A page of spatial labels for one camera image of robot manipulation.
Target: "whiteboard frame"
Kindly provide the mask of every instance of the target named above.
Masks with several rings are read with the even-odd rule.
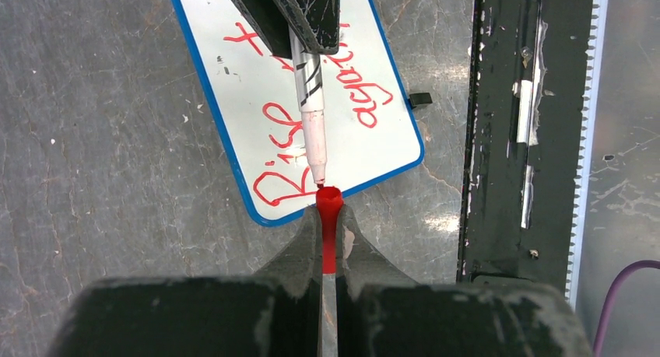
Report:
[[[248,187],[247,182],[245,181],[245,176],[243,175],[243,172],[240,169],[240,165],[238,162],[238,158],[236,155],[236,152],[233,149],[233,145],[231,143],[231,138],[229,136],[229,133],[227,132],[223,115],[220,112],[220,108],[218,105],[218,102],[216,100],[216,96],[213,93],[213,89],[211,87],[211,82],[209,80],[209,77],[206,74],[206,70],[204,67],[204,63],[202,62],[202,57],[199,54],[199,49],[197,48],[197,43],[195,42],[195,38],[192,35],[192,31],[190,28],[190,24],[188,23],[188,18],[186,17],[183,5],[181,4],[181,0],[171,0],[172,1],[172,6],[174,7],[174,11],[177,13],[177,18],[179,20],[179,24],[181,25],[181,30],[184,34],[184,38],[186,40],[186,44],[188,45],[188,50],[190,51],[190,55],[192,58],[193,65],[195,66],[195,71],[197,72],[197,76],[199,77],[199,82],[202,84],[202,90],[204,91],[204,95],[206,97],[206,101],[209,104],[209,110],[211,111],[211,115],[213,116],[213,121],[216,123],[216,128],[218,130],[218,133],[220,135],[220,140],[223,143],[223,147],[225,149],[226,156],[229,160],[230,166],[231,166],[231,171],[233,173],[233,177],[236,180],[236,183],[238,185],[238,190],[240,192],[240,196],[243,198],[243,203],[245,205],[245,208],[247,209],[247,213],[252,217],[252,219],[259,225],[264,226],[264,227],[275,227],[275,226],[281,226],[284,225],[288,222],[292,222],[293,220],[296,220],[303,215],[304,208],[297,211],[290,213],[288,215],[285,215],[279,219],[266,219],[263,216],[257,212],[257,209],[255,207],[255,203],[252,201],[252,196],[250,194],[250,189]],[[392,70],[395,74],[396,77],[396,82],[398,83],[399,90],[401,94],[403,95],[403,99],[405,101],[405,106],[408,108],[408,114],[410,116],[410,120],[412,122],[412,127],[415,130],[415,135],[417,137],[417,141],[420,144],[420,157],[416,159],[415,161],[406,164],[404,166],[399,167],[398,169],[392,170],[388,173],[382,174],[379,177],[376,177],[372,180],[369,180],[368,182],[364,182],[363,184],[359,184],[355,187],[352,187],[348,190],[345,190],[342,192],[342,195],[344,198],[349,197],[350,195],[356,194],[362,190],[365,190],[371,186],[374,186],[375,184],[379,184],[380,182],[387,180],[397,174],[400,174],[408,169],[411,169],[415,166],[418,166],[422,163],[422,160],[424,159],[424,153],[425,153],[425,148],[424,148],[424,143],[422,140],[422,136],[420,134],[420,130],[417,127],[417,122],[415,120],[415,117],[413,115],[413,108],[410,106],[410,102],[408,99],[408,95],[405,93],[405,89],[403,88],[403,82],[401,81],[401,77],[398,74],[398,69],[396,68],[396,63],[394,62],[394,58],[392,57],[391,50],[390,50],[390,45],[387,41],[387,38],[385,37],[385,32],[383,31],[383,26],[381,24],[381,19],[378,17],[378,14],[376,12],[376,7],[374,5],[373,0],[368,0],[369,1],[369,6],[371,7],[371,12],[374,14],[374,18],[376,19],[376,24],[378,25],[378,31],[381,34],[381,40],[383,44],[385,45],[385,50],[388,53],[390,65],[392,67]]]

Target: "purple wire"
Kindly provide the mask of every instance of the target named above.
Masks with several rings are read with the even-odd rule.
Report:
[[[623,281],[626,278],[630,277],[635,271],[644,268],[654,268],[660,269],[660,261],[655,260],[642,260],[634,262],[626,266],[617,276],[614,278],[607,296],[605,297],[605,302],[602,304],[602,312],[600,313],[599,327],[596,331],[596,336],[594,338],[594,357],[599,357],[600,352],[602,351],[602,344],[605,341],[605,333],[607,332],[607,324],[609,323],[609,316],[612,314],[612,309],[614,308],[614,300],[616,299],[616,293],[619,292]]]

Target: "purple cable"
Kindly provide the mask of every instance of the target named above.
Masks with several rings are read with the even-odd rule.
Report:
[[[596,331],[594,338],[594,357],[599,357],[602,351],[602,344],[605,341],[605,333],[607,332],[607,324],[609,323],[609,316],[612,314],[614,308],[614,300],[616,293],[619,292],[623,281],[630,277],[635,271],[644,268],[660,269],[660,261],[655,260],[642,260],[634,262],[626,266],[612,281],[605,302],[602,304],[602,312],[600,313],[599,327]]]

